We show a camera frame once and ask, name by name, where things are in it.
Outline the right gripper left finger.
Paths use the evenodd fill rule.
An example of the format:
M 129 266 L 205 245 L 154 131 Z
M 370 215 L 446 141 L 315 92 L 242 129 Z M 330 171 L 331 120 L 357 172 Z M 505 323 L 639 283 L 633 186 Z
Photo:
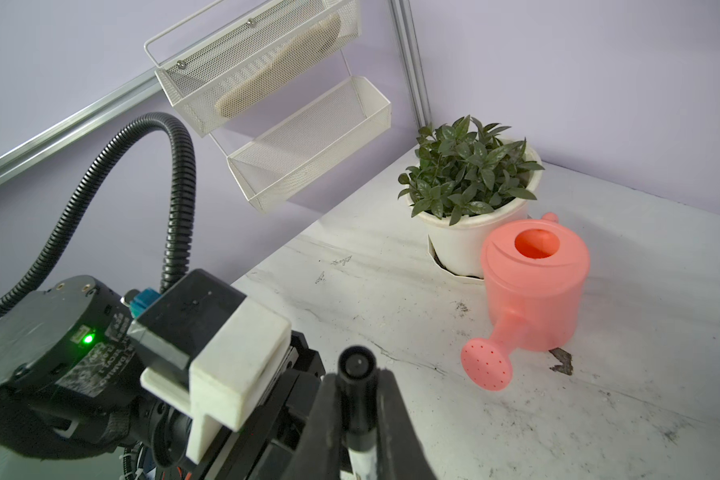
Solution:
M 339 479 L 342 407 L 337 375 L 327 374 L 319 387 L 297 449 L 282 479 Z

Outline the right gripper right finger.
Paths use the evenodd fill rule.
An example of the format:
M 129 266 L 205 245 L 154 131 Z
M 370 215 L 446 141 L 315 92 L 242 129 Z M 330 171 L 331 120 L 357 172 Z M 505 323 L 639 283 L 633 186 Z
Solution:
M 435 480 L 392 371 L 379 371 L 377 391 L 377 477 Z

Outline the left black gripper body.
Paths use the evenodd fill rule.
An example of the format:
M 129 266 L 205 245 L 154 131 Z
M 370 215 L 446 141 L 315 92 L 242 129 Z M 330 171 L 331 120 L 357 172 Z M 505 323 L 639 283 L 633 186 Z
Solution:
M 273 382 L 238 431 L 221 428 L 204 457 L 186 456 L 192 420 L 169 404 L 140 399 L 132 412 L 135 445 L 121 459 L 123 479 L 278 479 L 290 462 L 325 368 L 301 332 Z

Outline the white marker black tip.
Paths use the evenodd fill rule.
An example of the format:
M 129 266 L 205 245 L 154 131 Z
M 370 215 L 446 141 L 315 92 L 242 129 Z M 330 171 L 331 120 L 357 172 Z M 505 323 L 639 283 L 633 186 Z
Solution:
M 342 410 L 343 442 L 356 479 L 376 479 L 378 367 L 374 354 L 351 346 L 338 360 L 337 388 Z

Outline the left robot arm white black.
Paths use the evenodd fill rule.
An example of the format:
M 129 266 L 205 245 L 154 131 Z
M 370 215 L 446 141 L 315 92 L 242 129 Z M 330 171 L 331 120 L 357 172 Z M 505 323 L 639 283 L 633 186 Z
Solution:
M 128 479 L 276 478 L 324 372 L 288 320 L 204 270 L 125 296 L 76 276 L 0 318 L 0 445 L 122 448 Z

